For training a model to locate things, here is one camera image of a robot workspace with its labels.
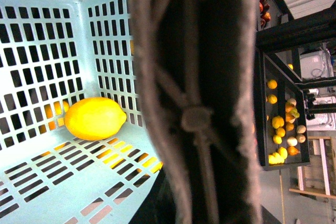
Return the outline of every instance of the wooden shelf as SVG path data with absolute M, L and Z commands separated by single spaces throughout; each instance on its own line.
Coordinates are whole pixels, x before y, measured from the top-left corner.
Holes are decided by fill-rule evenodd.
M 326 195 L 326 192 L 323 189 L 309 188 L 307 187 L 305 190 L 300 190 L 297 188 L 290 188 L 289 191 L 298 194 L 307 194 L 313 195 L 322 198 L 336 199 L 336 195 Z
M 332 156 L 332 167 L 336 167 L 335 139 L 329 136 L 309 136 L 308 141 L 313 145 L 313 154 L 311 153 L 310 156 L 311 166 L 300 166 L 297 168 L 298 188 L 290 188 L 289 191 L 293 193 L 336 199 L 336 194 L 333 190 L 331 190 L 333 187 L 330 188 L 329 182 L 329 178 L 336 177 L 336 172 L 335 169 L 333 169 L 332 172 L 329 170 L 328 174 L 330 163 L 328 163 L 327 160 L 329 159 L 330 161 L 330 157 Z

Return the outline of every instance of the black metal frame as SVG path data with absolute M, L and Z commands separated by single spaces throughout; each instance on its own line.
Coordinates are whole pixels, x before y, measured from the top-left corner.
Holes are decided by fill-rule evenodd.
M 270 27 L 268 29 L 258 31 L 256 36 L 256 47 L 260 50 L 260 53 L 256 53 L 255 59 L 255 95 L 256 92 L 259 92 L 259 87 L 262 88 L 261 95 L 262 99 L 259 101 L 262 104 L 263 109 L 260 111 L 255 110 L 256 117 L 258 113 L 262 113 L 263 116 L 259 115 L 262 123 L 257 127 L 257 138 L 258 138 L 258 147 L 259 147 L 259 159 L 261 165 L 264 169 L 281 169 L 288 167 L 288 165 L 278 165 L 278 166 L 269 166 L 267 158 L 267 142 L 266 142 L 266 132 L 265 132 L 265 122 L 266 118 L 264 115 L 265 112 L 265 97 L 264 83 L 262 83 L 262 77 L 265 74 L 265 63 L 263 60 L 258 59 L 258 55 L 261 55 L 262 59 L 269 59 L 274 63 L 276 67 L 283 76 L 285 76 L 291 83 L 299 90 L 306 90 L 311 88 L 319 87 L 329 87 L 336 86 L 336 78 L 321 78 L 313 81 L 304 81 L 301 78 L 301 68 L 300 68 L 300 57 L 298 53 L 298 47 L 314 44 L 317 42 L 328 41 L 330 39 L 336 38 L 336 1 L 333 5 L 321 12 L 294 19 L 290 10 L 288 9 L 284 0 L 275 0 L 279 9 L 283 14 L 288 14 L 289 21 L 287 23 Z M 291 50 L 292 52 L 292 63 L 296 72 L 292 71 L 277 55 L 277 52 Z M 284 98 L 279 97 L 279 102 L 284 102 Z M 301 114 L 312 114 L 312 113 L 334 113 L 336 109 L 334 104 L 322 104 L 322 105 L 310 105 L 309 108 L 304 111 L 303 99 L 302 103 L 297 105 L 297 108 L 301 110 Z M 309 154 L 308 149 L 303 151 L 303 156 L 305 157 L 302 160 L 302 163 L 295 164 L 305 165 L 309 163 Z
M 294 94 L 297 100 L 298 112 L 302 115 L 297 119 L 298 125 L 306 125 L 306 119 L 304 117 L 304 101 L 303 91 L 293 82 L 293 80 L 287 76 L 283 70 L 283 65 L 278 65 L 273 62 L 270 57 L 256 50 L 255 55 L 255 72 L 254 72 L 254 104 L 255 104 L 255 120 L 256 120 L 256 136 L 258 142 L 258 154 L 259 161 L 264 170 L 277 170 L 289 167 L 297 167 L 309 164 L 309 150 L 308 141 L 303 144 L 299 144 L 301 151 L 301 161 L 291 160 L 289 157 L 287 163 L 281 165 L 269 165 L 268 154 L 275 152 L 279 147 L 287 147 L 286 141 L 282 144 L 276 145 L 272 141 L 272 136 L 268 135 L 266 120 L 266 71 L 270 72 L 278 80 L 278 115 L 285 118 L 285 87 L 289 88 Z

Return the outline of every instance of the fruit tray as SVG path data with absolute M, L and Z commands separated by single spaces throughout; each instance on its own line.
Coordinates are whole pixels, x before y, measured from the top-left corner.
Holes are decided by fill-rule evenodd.
M 276 80 L 277 87 L 270 89 L 267 86 L 269 80 Z M 275 95 L 277 102 L 271 104 L 266 101 L 268 95 Z M 285 120 L 286 126 L 286 101 L 290 98 L 296 100 L 296 108 L 300 117 L 294 122 L 294 130 L 286 131 L 286 135 L 282 137 L 282 143 L 276 144 L 273 136 L 276 130 L 272 126 L 272 119 L 280 116 Z M 293 81 L 264 53 L 256 51 L 255 68 L 254 68 L 254 107 L 255 107 L 255 126 L 256 139 L 258 146 L 258 155 L 260 165 L 264 170 L 282 169 L 288 167 L 296 167 L 309 164 L 308 140 L 298 143 L 297 148 L 300 153 L 295 156 L 288 155 L 283 164 L 271 165 L 268 162 L 268 155 L 276 152 L 280 147 L 287 148 L 287 139 L 296 137 L 296 129 L 298 125 L 306 126 L 304 116 L 304 102 L 302 91 L 293 83 Z

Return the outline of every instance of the orange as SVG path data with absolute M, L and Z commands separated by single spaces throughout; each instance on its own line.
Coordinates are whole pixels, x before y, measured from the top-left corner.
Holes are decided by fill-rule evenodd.
M 286 131 L 292 131 L 294 130 L 294 124 L 287 122 L 286 123 Z

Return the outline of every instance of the yellow fruit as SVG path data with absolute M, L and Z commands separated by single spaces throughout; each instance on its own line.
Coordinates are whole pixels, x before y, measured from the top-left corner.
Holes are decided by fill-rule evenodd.
M 267 86 L 270 88 L 270 89 L 275 89 L 277 86 L 278 86 L 278 83 L 276 80 L 269 80 L 267 82 Z
M 270 165 L 275 165 L 277 163 L 277 160 L 273 155 L 268 155 L 268 163 Z
M 288 157 L 287 150 L 286 150 L 286 148 L 284 148 L 284 147 L 280 147 L 279 150 L 278 150 L 278 153 L 280 154 L 280 156 L 281 156 L 283 159 L 286 159 L 286 158 Z
M 281 136 L 274 135 L 273 136 L 273 142 L 276 143 L 276 144 L 281 144 L 282 143 Z
M 276 164 L 283 164 L 285 162 L 285 160 L 280 156 L 279 153 L 274 152 L 272 153 L 272 155 L 275 157 L 276 159 Z
M 286 104 L 285 104 L 285 110 L 286 110 L 286 112 L 290 112 L 294 108 L 295 108 L 294 104 L 286 102 Z
M 69 103 L 67 103 L 66 101 L 63 101 L 63 107 L 64 107 L 64 112 L 67 112 L 69 110 Z M 63 114 L 60 102 L 54 102 L 54 108 L 55 108 L 56 115 L 53 115 L 50 104 L 47 104 L 47 105 L 44 106 L 44 111 L 46 113 L 47 119 L 50 119 L 50 118 L 53 118 L 54 116 Z M 57 119 L 57 122 L 58 122 L 59 127 L 64 125 L 64 119 L 63 118 Z M 51 131 L 56 129 L 56 123 L 55 122 L 49 122 L 48 125 L 49 125 L 49 129 Z M 41 125 L 39 130 L 40 130 L 41 134 L 47 132 L 47 129 L 46 129 L 45 125 Z
M 277 129 L 278 127 L 283 127 L 285 124 L 284 122 L 284 119 L 282 117 L 280 117 L 279 115 L 278 116 L 275 116 L 273 119 L 272 119 L 272 126 L 273 128 Z
M 275 103 L 277 103 L 278 98 L 277 98 L 275 95 L 270 94 L 270 95 L 267 97 L 267 100 L 268 100 L 268 102 L 269 102 L 270 104 L 275 104 Z
M 126 121 L 126 114 L 111 99 L 86 98 L 71 106 L 65 115 L 65 126 L 84 140 L 102 140 L 115 135 Z
M 292 131 L 294 130 L 294 124 L 287 122 L 286 123 L 286 131 Z
M 298 149 L 296 149 L 294 146 L 290 146 L 287 148 L 287 152 L 289 156 L 295 156 L 300 153 Z
M 284 128 L 282 127 L 278 127 L 276 130 L 275 130 L 276 134 L 280 137 L 284 137 L 286 135 L 286 131 Z

